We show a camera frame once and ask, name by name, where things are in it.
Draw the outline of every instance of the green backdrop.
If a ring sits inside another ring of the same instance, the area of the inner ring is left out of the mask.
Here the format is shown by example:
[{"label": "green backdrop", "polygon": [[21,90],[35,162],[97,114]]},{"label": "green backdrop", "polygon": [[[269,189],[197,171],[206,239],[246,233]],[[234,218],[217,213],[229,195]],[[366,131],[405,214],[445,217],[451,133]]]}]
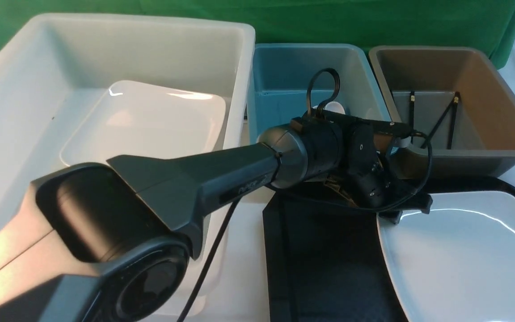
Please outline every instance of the green backdrop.
[{"label": "green backdrop", "polygon": [[0,0],[0,49],[46,12],[125,13],[245,22],[257,42],[474,47],[496,67],[515,39],[515,0]]}]

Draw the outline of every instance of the cable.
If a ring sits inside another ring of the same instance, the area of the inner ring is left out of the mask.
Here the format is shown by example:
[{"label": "cable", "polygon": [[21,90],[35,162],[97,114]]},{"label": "cable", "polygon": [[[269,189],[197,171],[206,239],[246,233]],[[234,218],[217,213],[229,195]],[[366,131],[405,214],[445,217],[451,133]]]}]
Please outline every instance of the cable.
[{"label": "cable", "polygon": [[216,255],[218,246],[220,246],[220,241],[221,241],[222,237],[224,236],[225,229],[228,227],[229,220],[232,218],[233,212],[236,209],[236,206],[239,202],[240,202],[240,199],[238,198],[238,199],[234,200],[232,202],[232,204],[229,206],[228,212],[225,214],[224,221],[222,222],[222,224],[220,226],[220,230],[218,231],[218,234],[216,236],[216,240],[214,240],[214,243],[212,244],[212,248],[210,248],[210,252],[208,253],[208,258],[206,259],[206,262],[204,263],[204,266],[202,267],[202,271],[200,272],[198,281],[196,281],[196,284],[194,285],[194,289],[192,290],[192,293],[190,294],[190,297],[188,298],[188,301],[186,302],[184,309],[182,309],[182,313],[180,313],[178,320],[176,320],[177,322],[184,322],[184,320],[186,319],[186,316],[188,316],[188,312],[190,312],[190,309],[192,308],[192,305],[194,304],[194,300],[196,300],[196,296],[198,296],[198,293],[200,292],[200,288],[202,288],[204,279],[206,278],[206,275],[208,275],[210,265],[212,264],[212,260],[214,259],[214,256]]},{"label": "cable", "polygon": [[324,68],[313,75],[313,78],[309,81],[309,86],[307,86],[307,92],[305,94],[305,102],[307,105],[307,115],[313,116],[313,108],[311,108],[311,91],[313,90],[313,85],[315,85],[315,81],[317,80],[317,77],[321,75],[322,73],[329,73],[331,76],[333,76],[333,81],[335,82],[335,85],[333,86],[333,94],[331,94],[331,97],[323,100],[319,103],[317,106],[317,111],[315,112],[315,117],[322,118],[323,110],[325,109],[325,106],[329,104],[329,102],[333,102],[338,94],[339,90],[341,89],[341,78],[339,77],[339,73],[334,68]]},{"label": "cable", "polygon": [[[412,136],[419,136],[419,137],[423,137],[424,139],[426,139],[426,134],[424,134],[422,132],[415,132],[415,133],[413,133]],[[351,207],[347,204],[341,204],[341,203],[336,203],[336,202],[331,202],[331,201],[307,198],[304,196],[300,196],[298,194],[294,194],[292,192],[288,192],[288,191],[276,188],[272,185],[266,185],[266,187],[268,187],[269,189],[271,189],[275,192],[279,192],[280,194],[289,196],[290,198],[294,198],[294,199],[302,200],[302,201],[306,201],[306,202],[315,202],[315,203],[320,203],[320,204],[326,204],[327,206],[338,206],[338,207],[342,207],[342,208],[350,208],[351,210],[356,210],[358,212],[377,212],[377,213],[387,212],[388,210],[391,210],[392,208],[396,208],[397,206],[400,206],[401,204],[405,203],[407,200],[412,198],[415,194],[419,193],[419,191],[421,191],[423,189],[423,187],[425,187],[426,182],[429,180],[429,177],[431,177],[431,171],[432,171],[432,165],[433,165],[433,147],[432,147],[430,141],[427,141],[426,148],[428,151],[427,168],[426,168],[425,176],[421,179],[420,184],[411,193],[408,193],[406,196],[403,196],[403,198],[400,198],[399,200],[397,200],[393,203],[390,203],[386,206],[380,207],[380,208]]]}]

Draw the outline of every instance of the square plate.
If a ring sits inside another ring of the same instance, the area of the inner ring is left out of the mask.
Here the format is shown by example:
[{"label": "square plate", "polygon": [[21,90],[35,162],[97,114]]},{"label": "square plate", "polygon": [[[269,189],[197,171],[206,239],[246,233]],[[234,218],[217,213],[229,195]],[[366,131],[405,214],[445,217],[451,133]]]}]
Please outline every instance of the square plate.
[{"label": "square plate", "polygon": [[515,197],[433,195],[429,215],[378,219],[384,259],[411,322],[515,321]]},{"label": "square plate", "polygon": [[174,159],[214,149],[225,100],[136,81],[118,81],[61,151],[65,165],[106,163],[116,155]]}]

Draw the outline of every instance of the black mat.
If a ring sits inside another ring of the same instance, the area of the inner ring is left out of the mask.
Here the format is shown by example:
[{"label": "black mat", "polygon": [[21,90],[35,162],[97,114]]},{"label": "black mat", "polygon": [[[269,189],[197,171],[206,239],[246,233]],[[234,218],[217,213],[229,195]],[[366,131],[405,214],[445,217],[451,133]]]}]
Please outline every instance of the black mat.
[{"label": "black mat", "polygon": [[[484,177],[430,181],[425,190],[497,190],[515,196],[515,187]],[[336,198],[318,183],[304,183],[294,192]],[[270,322],[407,321],[388,276],[374,214],[276,194],[263,220]]]}]

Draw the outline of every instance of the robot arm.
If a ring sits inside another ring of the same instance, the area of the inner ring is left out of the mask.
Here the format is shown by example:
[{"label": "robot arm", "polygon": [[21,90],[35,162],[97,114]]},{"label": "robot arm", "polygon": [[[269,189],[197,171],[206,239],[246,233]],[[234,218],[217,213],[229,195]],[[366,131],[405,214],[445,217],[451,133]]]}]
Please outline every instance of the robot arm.
[{"label": "robot arm", "polygon": [[0,321],[152,314],[199,257],[204,216],[264,185],[329,174],[326,184],[357,206],[390,204],[401,183],[381,162],[375,134],[399,143],[411,129],[326,112],[247,147],[173,160],[121,155],[39,178],[0,232]]}]

